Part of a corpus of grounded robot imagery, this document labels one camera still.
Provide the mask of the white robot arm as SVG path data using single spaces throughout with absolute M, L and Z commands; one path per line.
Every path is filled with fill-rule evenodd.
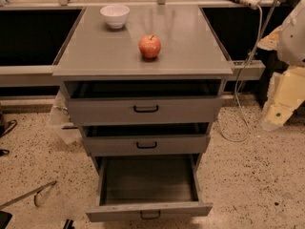
M 258 42 L 266 51 L 276 51 L 280 61 L 288 65 L 275 73 L 270 82 L 261 126 L 265 131 L 282 127 L 305 101 L 305 0 L 300 0 L 281 26 Z

